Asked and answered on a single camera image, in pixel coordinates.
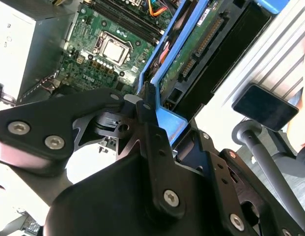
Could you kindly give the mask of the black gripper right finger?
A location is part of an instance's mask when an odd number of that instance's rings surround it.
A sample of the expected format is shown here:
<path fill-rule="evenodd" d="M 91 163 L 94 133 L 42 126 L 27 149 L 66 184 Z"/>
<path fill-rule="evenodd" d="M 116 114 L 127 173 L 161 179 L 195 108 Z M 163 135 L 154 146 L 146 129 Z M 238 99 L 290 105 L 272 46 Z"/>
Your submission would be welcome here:
<path fill-rule="evenodd" d="M 305 236 L 266 186 L 232 150 L 217 151 L 191 121 L 176 142 L 186 212 L 194 236 Z"/>

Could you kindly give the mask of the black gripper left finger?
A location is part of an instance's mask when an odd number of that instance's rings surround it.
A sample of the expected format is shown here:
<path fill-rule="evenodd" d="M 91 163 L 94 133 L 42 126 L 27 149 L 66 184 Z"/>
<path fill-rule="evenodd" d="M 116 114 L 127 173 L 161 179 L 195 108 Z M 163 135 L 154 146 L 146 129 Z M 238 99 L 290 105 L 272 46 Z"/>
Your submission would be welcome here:
<path fill-rule="evenodd" d="M 166 131 L 158 125 L 155 92 L 145 83 L 132 103 L 100 88 L 0 111 L 0 162 L 53 177 L 75 151 L 111 136 L 117 161 L 141 160 L 147 210 L 181 218 L 185 200 Z"/>

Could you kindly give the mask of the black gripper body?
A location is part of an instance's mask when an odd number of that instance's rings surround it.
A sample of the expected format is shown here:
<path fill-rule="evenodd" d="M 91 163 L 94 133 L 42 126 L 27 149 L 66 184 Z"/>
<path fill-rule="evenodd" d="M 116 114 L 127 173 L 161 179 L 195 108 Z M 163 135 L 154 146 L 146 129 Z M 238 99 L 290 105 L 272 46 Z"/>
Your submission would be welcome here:
<path fill-rule="evenodd" d="M 117 161 L 65 189 L 46 218 L 46 236 L 221 236 L 217 203 L 205 178 L 177 164 L 186 212 L 166 220 L 146 208 L 141 160 Z"/>

